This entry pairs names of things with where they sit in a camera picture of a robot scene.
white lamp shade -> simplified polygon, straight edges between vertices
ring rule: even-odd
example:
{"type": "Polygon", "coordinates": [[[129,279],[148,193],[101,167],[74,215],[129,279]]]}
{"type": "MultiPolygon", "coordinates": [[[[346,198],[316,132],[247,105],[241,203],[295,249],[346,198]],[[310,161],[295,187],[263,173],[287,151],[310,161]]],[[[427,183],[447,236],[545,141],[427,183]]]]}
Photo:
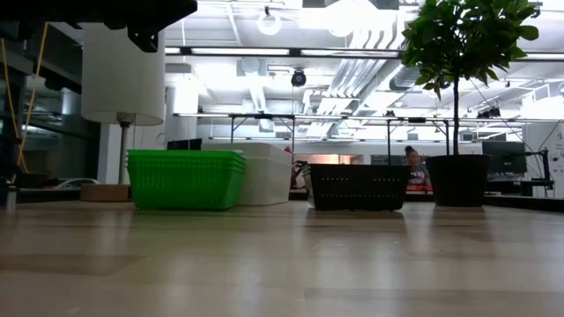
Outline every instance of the white lamp shade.
{"type": "Polygon", "coordinates": [[[159,125],[165,116],[165,34],[159,51],[145,53],[127,30],[85,29],[82,65],[82,116],[118,123],[118,113],[134,114],[135,125],[159,125]]]}

plant stem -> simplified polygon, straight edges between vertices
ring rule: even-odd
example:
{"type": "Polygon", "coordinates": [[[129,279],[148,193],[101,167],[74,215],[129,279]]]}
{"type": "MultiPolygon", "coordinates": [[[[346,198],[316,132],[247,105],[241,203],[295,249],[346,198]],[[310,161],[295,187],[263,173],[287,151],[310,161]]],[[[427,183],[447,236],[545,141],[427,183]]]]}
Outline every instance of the plant stem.
{"type": "Polygon", "coordinates": [[[452,136],[452,147],[453,152],[455,155],[458,155],[458,126],[460,122],[458,121],[458,81],[460,78],[458,75],[455,75],[455,83],[454,83],[454,94],[455,94],[455,132],[452,136]]]}

green plastic basket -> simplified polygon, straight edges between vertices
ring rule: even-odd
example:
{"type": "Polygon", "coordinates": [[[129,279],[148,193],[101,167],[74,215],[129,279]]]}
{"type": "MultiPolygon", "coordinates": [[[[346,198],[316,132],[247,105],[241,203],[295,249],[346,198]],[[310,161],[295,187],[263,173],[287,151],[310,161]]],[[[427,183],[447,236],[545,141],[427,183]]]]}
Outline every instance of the green plastic basket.
{"type": "Polygon", "coordinates": [[[140,209],[225,210],[239,201],[247,162],[234,151],[129,150],[140,209]]]}

tree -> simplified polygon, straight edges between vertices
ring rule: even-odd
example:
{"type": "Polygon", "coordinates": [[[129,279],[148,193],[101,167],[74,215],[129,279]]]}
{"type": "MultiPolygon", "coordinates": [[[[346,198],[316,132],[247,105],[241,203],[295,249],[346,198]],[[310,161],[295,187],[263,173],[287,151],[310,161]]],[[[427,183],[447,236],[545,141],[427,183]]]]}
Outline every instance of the tree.
{"type": "Polygon", "coordinates": [[[403,64],[418,67],[416,85],[434,90],[453,84],[454,153],[458,154],[458,83],[476,78],[487,85],[498,80],[494,67],[507,72],[509,63],[527,55],[517,40],[538,38],[535,26],[522,26],[535,13],[527,0],[426,0],[419,16],[403,32],[403,64]]]}

black plastic basket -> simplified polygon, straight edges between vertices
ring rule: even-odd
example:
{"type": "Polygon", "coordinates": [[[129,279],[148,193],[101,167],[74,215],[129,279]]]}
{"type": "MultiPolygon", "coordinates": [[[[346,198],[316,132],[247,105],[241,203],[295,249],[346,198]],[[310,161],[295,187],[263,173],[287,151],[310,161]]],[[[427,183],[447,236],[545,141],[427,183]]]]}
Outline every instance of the black plastic basket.
{"type": "Polygon", "coordinates": [[[303,175],[317,210],[398,210],[404,205],[408,166],[310,164],[303,175]]]}

